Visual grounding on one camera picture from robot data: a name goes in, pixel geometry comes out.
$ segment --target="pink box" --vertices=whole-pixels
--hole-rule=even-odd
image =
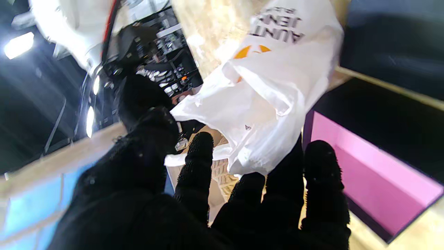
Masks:
[[[336,151],[346,195],[392,236],[443,194],[443,186],[314,112],[311,141]]]

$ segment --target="black glove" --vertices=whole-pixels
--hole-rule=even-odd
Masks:
[[[144,76],[130,74],[116,86],[115,104],[128,133],[134,130],[150,108],[165,107],[171,110],[174,107],[164,90]]]

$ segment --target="fluorescent light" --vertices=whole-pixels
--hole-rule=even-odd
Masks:
[[[94,81],[94,85],[92,86],[92,91],[95,95],[99,92],[99,86],[100,86],[100,77],[97,76]]]
[[[4,53],[9,59],[13,59],[31,49],[34,44],[34,34],[32,32],[26,33],[14,39],[4,47]]]
[[[89,138],[92,136],[92,125],[94,123],[94,109],[90,106],[86,116],[86,134]]]

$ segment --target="gloved hand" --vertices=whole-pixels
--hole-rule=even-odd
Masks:
[[[114,102],[128,133],[150,108],[165,107],[169,111],[174,107],[164,90],[144,76],[130,74],[115,85]]]
[[[205,226],[208,224],[213,137],[198,133],[190,144],[185,166],[180,171],[174,197]]]

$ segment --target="person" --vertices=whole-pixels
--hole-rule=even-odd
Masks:
[[[299,138],[267,180],[243,175],[208,227],[211,135],[191,142],[171,197],[163,193],[164,159],[178,138],[171,99],[147,78],[129,75],[115,100],[128,134],[80,176],[49,250],[348,249],[341,169],[326,142],[311,142],[303,153]],[[303,174],[309,191],[299,229]]]

